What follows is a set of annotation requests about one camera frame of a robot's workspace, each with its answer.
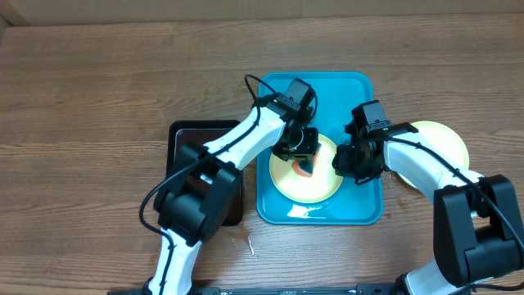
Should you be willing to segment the yellow plate with red stain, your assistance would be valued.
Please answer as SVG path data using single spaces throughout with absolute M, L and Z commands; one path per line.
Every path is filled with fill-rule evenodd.
M 285 197 L 300 203 L 316 203 L 331 197 L 341 186 L 343 177 L 335 173 L 332 160 L 337 146 L 320 134 L 320 144 L 314 159 L 313 170 L 308 174 L 300 168 L 299 161 L 284 161 L 271 155 L 269 175 L 277 190 Z

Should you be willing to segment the orange and green sponge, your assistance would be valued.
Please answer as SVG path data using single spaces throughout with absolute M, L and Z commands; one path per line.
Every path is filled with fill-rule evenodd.
M 311 177 L 318 162 L 318 151 L 320 145 L 314 149 L 313 154 L 296 158 L 292 163 L 292 169 L 302 177 Z

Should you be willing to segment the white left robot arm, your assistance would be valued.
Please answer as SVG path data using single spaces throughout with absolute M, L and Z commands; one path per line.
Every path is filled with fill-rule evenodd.
M 155 274 L 143 294 L 187 294 L 201 245 L 223 224 L 242 181 L 243 169 L 268 148 L 290 143 L 292 151 L 317 131 L 308 128 L 313 107 L 286 110 L 253 107 L 242 122 L 225 135 L 203 145 L 187 143 L 178 151 L 171 170 L 144 198 L 152 202 L 158 224 L 139 219 L 160 235 Z

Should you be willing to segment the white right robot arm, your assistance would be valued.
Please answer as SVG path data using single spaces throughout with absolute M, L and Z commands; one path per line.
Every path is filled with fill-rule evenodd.
M 332 166 L 357 185 L 394 171 L 433 203 L 433 260 L 401 275 L 392 294 L 470 294 L 523 268 L 523 223 L 513 184 L 459 167 L 417 129 L 386 127 L 337 146 Z

